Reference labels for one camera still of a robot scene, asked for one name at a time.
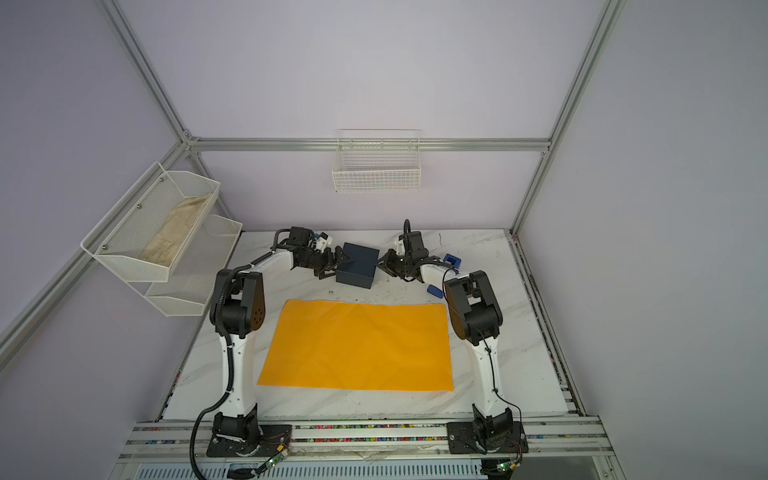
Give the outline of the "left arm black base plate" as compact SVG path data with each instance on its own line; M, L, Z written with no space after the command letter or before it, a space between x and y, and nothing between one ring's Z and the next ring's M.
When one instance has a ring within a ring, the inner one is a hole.
M290 424L260 424L260 434L244 441L213 436L206 450L210 458L268 458L280 447L288 448L293 427Z

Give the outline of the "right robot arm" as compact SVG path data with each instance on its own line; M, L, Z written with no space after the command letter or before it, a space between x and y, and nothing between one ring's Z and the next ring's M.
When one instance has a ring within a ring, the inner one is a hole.
M511 441L521 409L503 396L498 359L503 315L487 273L463 273L457 260L432 255L409 220L377 267L391 277L439 289L454 333L466 342L473 367L477 400L472 428L477 448L492 452Z

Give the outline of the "aluminium frame rail front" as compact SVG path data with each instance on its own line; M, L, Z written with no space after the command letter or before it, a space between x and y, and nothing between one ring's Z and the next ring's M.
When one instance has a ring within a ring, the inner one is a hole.
M266 421L251 456L208 452L211 425L137 424L112 479L623 479L596 417L532 418L522 439L484 454L450 419Z

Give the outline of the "blue tape dispenser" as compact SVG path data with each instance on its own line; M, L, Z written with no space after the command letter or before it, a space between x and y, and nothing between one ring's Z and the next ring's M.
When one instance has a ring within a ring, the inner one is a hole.
M422 265L421 278L427 286L427 292L442 299L444 297L443 282L459 275L461 263L462 260L459 257L446 254L440 261Z

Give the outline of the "white lower mesh shelf bin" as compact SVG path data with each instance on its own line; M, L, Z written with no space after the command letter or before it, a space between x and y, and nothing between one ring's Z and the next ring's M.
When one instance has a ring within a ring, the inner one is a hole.
M167 282L152 283L144 298L166 317L199 317L206 311L216 274L229 262L240 222L209 214Z

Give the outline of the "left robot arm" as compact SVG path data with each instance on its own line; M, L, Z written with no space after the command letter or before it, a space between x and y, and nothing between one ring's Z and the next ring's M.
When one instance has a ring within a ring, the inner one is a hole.
M223 354L223 393L210 409L215 439L257 444L263 437L251 356L255 332L266 318L266 283L296 268L309 269L322 280L350 261L326 233L291 227L278 230L270 249L257 259L217 273L209 310Z

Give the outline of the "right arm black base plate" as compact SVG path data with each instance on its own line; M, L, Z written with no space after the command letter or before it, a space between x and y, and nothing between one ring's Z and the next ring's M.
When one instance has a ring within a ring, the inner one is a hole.
M489 431L482 431L473 422L449 422L446 430L451 454L525 455L529 452L527 435L519 421Z

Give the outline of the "white mesh shelf bin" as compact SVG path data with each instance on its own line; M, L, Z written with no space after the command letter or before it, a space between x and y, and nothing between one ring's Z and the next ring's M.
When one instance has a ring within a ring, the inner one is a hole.
M216 274L229 262L240 222L209 214L167 282L152 283L144 298L166 317L199 317L206 311Z
M81 241L81 249L126 283L167 282L182 255L218 200L220 183L156 162ZM188 197L210 194L190 234L170 267L139 259L169 211Z

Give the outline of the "dark navy gift box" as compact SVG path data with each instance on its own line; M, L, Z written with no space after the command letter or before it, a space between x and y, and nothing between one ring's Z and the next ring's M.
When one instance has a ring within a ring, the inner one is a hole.
M335 274L336 282L370 289L377 270L379 250L349 242L346 242L343 248L352 257L354 262L337 268Z

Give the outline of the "beige cloth in bin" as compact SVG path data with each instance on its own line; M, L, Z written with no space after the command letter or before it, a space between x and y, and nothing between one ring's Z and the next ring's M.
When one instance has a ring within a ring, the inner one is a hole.
M211 195L188 197L170 211L160 230L150 239L140 260L170 267Z

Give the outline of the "white upper mesh shelf bin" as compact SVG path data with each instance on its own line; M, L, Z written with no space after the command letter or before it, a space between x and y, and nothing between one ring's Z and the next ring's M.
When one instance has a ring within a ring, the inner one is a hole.
M167 282L182 255L218 200L220 183L156 162L81 241L81 249L126 283ZM170 267L139 259L169 211L188 197L210 194L190 234Z

